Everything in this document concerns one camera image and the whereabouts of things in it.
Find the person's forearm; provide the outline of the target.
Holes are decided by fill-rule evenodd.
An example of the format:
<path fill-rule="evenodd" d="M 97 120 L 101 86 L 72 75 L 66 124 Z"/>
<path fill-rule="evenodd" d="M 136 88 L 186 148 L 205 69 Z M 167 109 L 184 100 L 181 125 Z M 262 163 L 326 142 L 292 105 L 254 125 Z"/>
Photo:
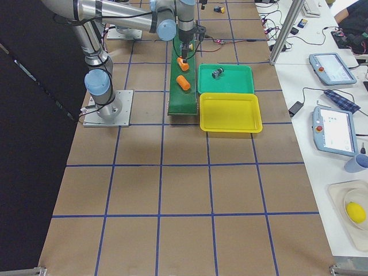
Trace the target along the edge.
<path fill-rule="evenodd" d="M 335 16 L 335 21 L 343 29 L 365 29 L 367 27 L 367 7 L 348 7 Z"/>

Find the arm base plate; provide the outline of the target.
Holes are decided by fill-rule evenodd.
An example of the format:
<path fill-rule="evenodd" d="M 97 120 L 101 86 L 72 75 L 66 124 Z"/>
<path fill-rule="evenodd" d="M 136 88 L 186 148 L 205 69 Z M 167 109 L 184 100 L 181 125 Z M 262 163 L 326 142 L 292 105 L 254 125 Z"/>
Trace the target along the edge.
<path fill-rule="evenodd" d="M 106 38 L 108 40 L 141 40 L 142 31 L 137 29 L 112 28 L 108 30 Z"/>
<path fill-rule="evenodd" d="M 89 96 L 88 106 L 83 110 L 84 127 L 129 127 L 133 90 L 115 90 L 112 103 L 98 111 L 92 96 Z"/>

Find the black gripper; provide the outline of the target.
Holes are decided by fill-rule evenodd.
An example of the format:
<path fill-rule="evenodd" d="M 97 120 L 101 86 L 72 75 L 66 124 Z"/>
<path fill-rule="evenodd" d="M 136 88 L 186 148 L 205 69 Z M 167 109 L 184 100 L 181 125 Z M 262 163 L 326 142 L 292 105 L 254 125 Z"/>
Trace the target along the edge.
<path fill-rule="evenodd" d="M 180 21 L 178 23 L 179 40 L 182 43 L 181 57 L 187 63 L 189 44 L 196 39 L 202 42 L 205 38 L 206 28 L 198 25 L 196 21 Z"/>

